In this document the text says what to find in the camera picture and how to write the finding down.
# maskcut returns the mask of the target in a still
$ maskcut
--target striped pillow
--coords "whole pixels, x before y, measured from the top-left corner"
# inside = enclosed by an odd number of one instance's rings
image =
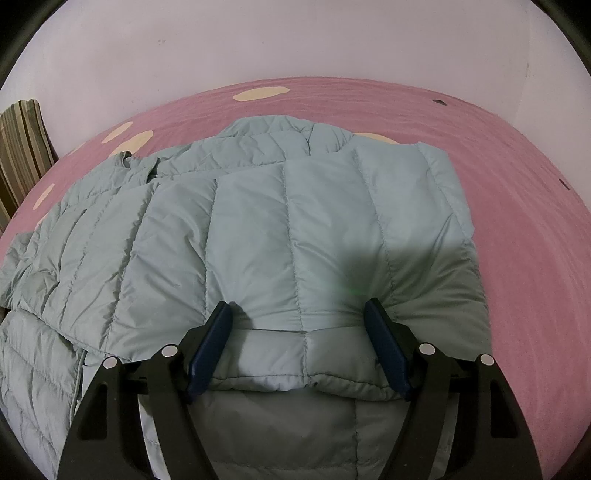
[[[56,161],[36,100],[21,100],[0,115],[0,233]]]

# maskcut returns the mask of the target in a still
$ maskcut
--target mattress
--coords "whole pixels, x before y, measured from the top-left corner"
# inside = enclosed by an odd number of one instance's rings
[[[60,159],[0,238],[0,258],[17,232],[34,229],[75,180],[112,153],[144,157],[216,135],[238,118],[277,114],[448,153],[475,226],[493,354],[524,411],[544,476],[552,476],[591,421],[591,214],[523,135],[466,102],[329,78],[265,80],[171,102]]]

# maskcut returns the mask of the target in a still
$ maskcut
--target white wall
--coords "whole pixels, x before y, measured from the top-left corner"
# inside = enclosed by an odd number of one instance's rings
[[[316,75],[424,87],[494,112],[591,206],[591,77],[530,0],[68,0],[19,58],[0,109],[38,99],[62,155],[182,96]]]

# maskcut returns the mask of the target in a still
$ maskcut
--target pink bedsheet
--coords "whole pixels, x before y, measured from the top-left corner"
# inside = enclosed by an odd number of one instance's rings
[[[264,86],[286,88],[265,99],[233,98]],[[413,87],[330,78],[252,82],[180,99],[129,119],[133,124],[104,144],[110,130],[63,157],[0,238],[0,258],[15,233],[34,229],[121,142],[153,131],[137,152],[142,157],[215,135],[238,118],[269,114],[399,143],[422,141],[449,153],[476,228],[493,352],[525,413],[544,476],[552,476],[591,423],[591,214],[523,135],[469,103]]]

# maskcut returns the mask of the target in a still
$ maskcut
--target blue gripper pad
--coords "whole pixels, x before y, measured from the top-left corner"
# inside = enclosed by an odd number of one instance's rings
[[[187,394],[193,401],[195,397],[207,390],[213,371],[232,331],[230,305],[221,301],[205,325],[191,330],[199,330],[195,333],[200,337],[197,339],[196,352],[187,364],[189,376]]]
[[[392,322],[378,299],[371,299],[365,304],[363,322],[390,388],[400,393],[405,400],[410,400],[414,391],[409,381],[410,362],[414,344],[418,343],[414,335],[410,332],[410,338],[408,332],[401,332],[406,345],[399,345],[396,329],[410,329]]]

